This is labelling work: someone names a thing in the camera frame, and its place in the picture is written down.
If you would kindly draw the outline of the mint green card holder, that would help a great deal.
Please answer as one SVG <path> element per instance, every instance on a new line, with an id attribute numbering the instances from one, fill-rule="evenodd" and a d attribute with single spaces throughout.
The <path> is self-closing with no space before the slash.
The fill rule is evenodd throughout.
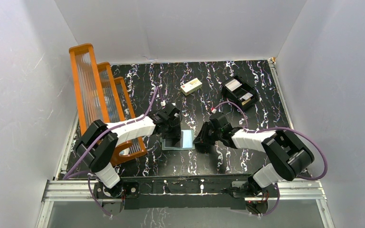
<path id="1" fill-rule="evenodd" d="M 160 142 L 162 144 L 163 151 L 171 150 L 194 150 L 194 130 L 181 130 L 180 139 L 163 139 Z"/>

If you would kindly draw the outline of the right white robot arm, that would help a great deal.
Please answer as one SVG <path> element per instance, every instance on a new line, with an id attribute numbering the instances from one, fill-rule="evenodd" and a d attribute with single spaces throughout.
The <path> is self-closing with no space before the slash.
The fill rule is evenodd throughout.
<path id="1" fill-rule="evenodd" d="M 288 130 L 255 132 L 243 127 L 232 127 L 221 112 L 212 114 L 204 122 L 199 135 L 193 140 L 196 146 L 214 146 L 221 142 L 233 149 L 250 149 L 266 153 L 270 163 L 250 175 L 241 186 L 231 186 L 230 192 L 244 192 L 260 197 L 268 186 L 294 180 L 315 159 L 311 150 Z"/>

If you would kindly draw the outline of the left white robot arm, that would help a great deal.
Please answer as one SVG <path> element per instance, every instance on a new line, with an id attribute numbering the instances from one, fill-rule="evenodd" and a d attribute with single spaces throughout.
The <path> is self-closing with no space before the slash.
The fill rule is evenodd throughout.
<path id="1" fill-rule="evenodd" d="M 90 172 L 98 177 L 105 192 L 117 198 L 124 193 L 124 182 L 110 162 L 115 148 L 127 141 L 153 134 L 180 141 L 180 112 L 174 104 L 168 103 L 160 110 L 122 122 L 95 120 L 77 140 L 74 152 L 79 156 L 79 161 L 84 162 Z"/>

